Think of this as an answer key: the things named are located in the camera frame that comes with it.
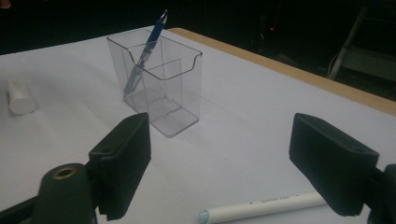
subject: dark background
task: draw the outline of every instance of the dark background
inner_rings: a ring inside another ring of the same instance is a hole
[[[395,2],[11,0],[10,9],[0,10],[0,54],[153,25],[168,9],[166,28],[185,28],[326,76],[332,58],[346,41],[362,6],[370,7],[368,19],[363,22],[353,45],[396,55]],[[394,94],[396,99],[395,83],[382,79],[366,82],[387,85],[388,92],[383,96],[391,98]]]

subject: blue pen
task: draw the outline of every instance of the blue pen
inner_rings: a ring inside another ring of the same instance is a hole
[[[155,45],[157,44],[157,40],[160,37],[163,27],[165,26],[167,18],[168,10],[165,10],[165,12],[155,23],[154,29],[152,29],[151,35],[148,37],[147,45],[143,49],[142,55],[140,55],[139,62],[137,63],[137,66],[134,67],[131,75],[129,76],[128,83],[123,91],[124,96],[131,92],[134,92],[137,85],[139,84],[142,77],[141,69],[145,67],[145,62],[149,60],[149,56],[151,55],[151,52],[154,50]]]

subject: clear plastic pen holder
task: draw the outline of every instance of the clear plastic pen holder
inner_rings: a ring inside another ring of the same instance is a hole
[[[173,137],[200,118],[202,52],[162,36],[146,43],[149,35],[131,31],[109,36],[107,43],[123,100]],[[147,45],[151,53],[141,59]]]

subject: white marker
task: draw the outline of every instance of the white marker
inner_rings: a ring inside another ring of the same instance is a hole
[[[254,203],[241,203],[206,209],[200,212],[201,224],[211,224],[237,220],[246,217],[263,216],[326,204],[317,192],[262,200]]]

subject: pen holder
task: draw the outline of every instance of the pen holder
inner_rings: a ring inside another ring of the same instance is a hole
[[[150,31],[136,30],[107,38],[123,100],[167,137],[199,120],[202,52]]]

